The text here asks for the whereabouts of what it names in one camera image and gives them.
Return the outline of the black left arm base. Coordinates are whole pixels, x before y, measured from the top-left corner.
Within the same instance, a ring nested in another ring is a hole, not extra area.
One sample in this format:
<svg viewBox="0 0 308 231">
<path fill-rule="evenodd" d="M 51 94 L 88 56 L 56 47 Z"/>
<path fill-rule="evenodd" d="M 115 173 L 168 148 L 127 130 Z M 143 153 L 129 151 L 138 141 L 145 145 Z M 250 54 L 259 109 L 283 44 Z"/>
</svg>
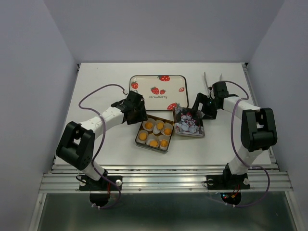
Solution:
<svg viewBox="0 0 308 231">
<path fill-rule="evenodd" d="M 79 181 L 79 190 L 82 192 L 90 191 L 118 191 L 115 185 L 106 180 L 100 179 L 95 181 L 86 175 L 77 175 L 76 179 Z"/>
</svg>

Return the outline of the swirl cookie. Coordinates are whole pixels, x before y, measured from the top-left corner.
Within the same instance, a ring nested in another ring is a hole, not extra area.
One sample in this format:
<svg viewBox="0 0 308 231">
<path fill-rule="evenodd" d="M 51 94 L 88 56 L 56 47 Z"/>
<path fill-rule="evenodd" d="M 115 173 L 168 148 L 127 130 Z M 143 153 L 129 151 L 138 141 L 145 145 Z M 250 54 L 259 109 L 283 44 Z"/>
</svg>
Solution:
<svg viewBox="0 0 308 231">
<path fill-rule="evenodd" d="M 171 133 L 172 133 L 172 129 L 171 129 L 171 128 L 165 128 L 165 129 L 164 129 L 164 134 L 165 134 L 166 136 L 171 135 Z"/>
</svg>

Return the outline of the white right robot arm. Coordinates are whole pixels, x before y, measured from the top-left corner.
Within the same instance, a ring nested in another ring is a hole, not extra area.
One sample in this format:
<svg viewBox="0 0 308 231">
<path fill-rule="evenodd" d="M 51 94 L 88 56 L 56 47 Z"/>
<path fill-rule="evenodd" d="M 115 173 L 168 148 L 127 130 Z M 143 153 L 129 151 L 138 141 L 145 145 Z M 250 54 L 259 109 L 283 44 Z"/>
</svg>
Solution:
<svg viewBox="0 0 308 231">
<path fill-rule="evenodd" d="M 239 177 L 249 169 L 257 168 L 253 163 L 263 151 L 277 143 L 278 136 L 274 112 L 271 108 L 260 108 L 249 104 L 249 95 L 239 84 L 222 80 L 209 88 L 207 95 L 198 93 L 192 106 L 197 110 L 202 105 L 203 119 L 215 120 L 218 110 L 231 113 L 231 145 L 235 157 L 226 165 L 226 172 L 221 176 L 222 184 L 232 188 L 239 182 Z M 241 120 L 241 147 L 234 144 L 234 118 Z"/>
</svg>

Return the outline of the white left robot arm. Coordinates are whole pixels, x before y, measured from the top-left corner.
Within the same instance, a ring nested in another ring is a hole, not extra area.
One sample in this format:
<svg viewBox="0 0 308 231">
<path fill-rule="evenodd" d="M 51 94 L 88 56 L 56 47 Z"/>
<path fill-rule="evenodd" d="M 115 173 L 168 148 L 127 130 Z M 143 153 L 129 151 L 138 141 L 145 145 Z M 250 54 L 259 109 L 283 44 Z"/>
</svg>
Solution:
<svg viewBox="0 0 308 231">
<path fill-rule="evenodd" d="M 90 178 L 91 185 L 101 190 L 107 185 L 106 171 L 94 160 L 95 140 L 106 131 L 127 123 L 136 124 L 147 120 L 145 101 L 142 95 L 130 91 L 127 97 L 111 104 L 103 113 L 87 121 L 69 122 L 64 128 L 56 155 Z"/>
</svg>

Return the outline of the metal tongs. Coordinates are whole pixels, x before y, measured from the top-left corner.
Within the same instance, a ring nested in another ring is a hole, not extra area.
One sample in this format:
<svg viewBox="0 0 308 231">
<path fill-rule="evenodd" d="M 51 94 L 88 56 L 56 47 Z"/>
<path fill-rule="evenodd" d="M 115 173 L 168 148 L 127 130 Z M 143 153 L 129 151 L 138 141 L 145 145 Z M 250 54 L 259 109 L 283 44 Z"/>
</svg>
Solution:
<svg viewBox="0 0 308 231">
<path fill-rule="evenodd" d="M 204 83 L 205 83 L 205 88 L 206 88 L 206 91 L 207 91 L 207 95 L 209 96 L 211 90 L 210 90 L 210 87 L 209 87 L 208 82 L 207 82 L 206 72 L 203 73 L 203 80 L 204 80 Z M 219 76 L 219 81 L 221 81 L 221 80 L 222 80 L 222 73 Z"/>
</svg>

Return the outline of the gold tin lid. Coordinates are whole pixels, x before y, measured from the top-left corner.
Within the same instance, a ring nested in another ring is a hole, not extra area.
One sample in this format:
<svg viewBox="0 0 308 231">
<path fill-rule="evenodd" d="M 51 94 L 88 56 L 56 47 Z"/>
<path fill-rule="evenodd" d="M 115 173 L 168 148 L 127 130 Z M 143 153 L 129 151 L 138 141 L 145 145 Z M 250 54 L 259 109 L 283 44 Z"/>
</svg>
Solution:
<svg viewBox="0 0 308 231">
<path fill-rule="evenodd" d="M 181 136 L 203 138 L 205 129 L 200 110 L 177 106 L 173 108 L 175 133 Z"/>
</svg>

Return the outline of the square cookie tin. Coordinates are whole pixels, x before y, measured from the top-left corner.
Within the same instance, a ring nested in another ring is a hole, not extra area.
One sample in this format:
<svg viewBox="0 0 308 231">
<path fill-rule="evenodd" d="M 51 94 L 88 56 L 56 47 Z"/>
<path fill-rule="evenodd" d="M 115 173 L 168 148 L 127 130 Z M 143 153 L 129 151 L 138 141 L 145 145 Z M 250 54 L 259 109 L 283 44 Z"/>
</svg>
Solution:
<svg viewBox="0 0 308 231">
<path fill-rule="evenodd" d="M 167 153 L 175 123 L 153 115 L 147 117 L 148 119 L 141 123 L 135 137 L 136 145 L 163 154 Z"/>
</svg>

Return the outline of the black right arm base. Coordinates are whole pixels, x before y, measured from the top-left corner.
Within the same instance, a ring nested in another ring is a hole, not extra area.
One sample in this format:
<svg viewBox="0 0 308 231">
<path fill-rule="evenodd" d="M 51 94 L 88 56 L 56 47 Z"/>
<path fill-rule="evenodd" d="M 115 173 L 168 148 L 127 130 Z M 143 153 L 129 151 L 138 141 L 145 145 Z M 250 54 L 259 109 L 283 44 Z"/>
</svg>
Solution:
<svg viewBox="0 0 308 231">
<path fill-rule="evenodd" d="M 205 178 L 205 186 L 212 191 L 228 191 L 238 189 L 238 187 L 240 190 L 250 189 L 247 174 L 230 176 L 207 175 Z"/>
</svg>

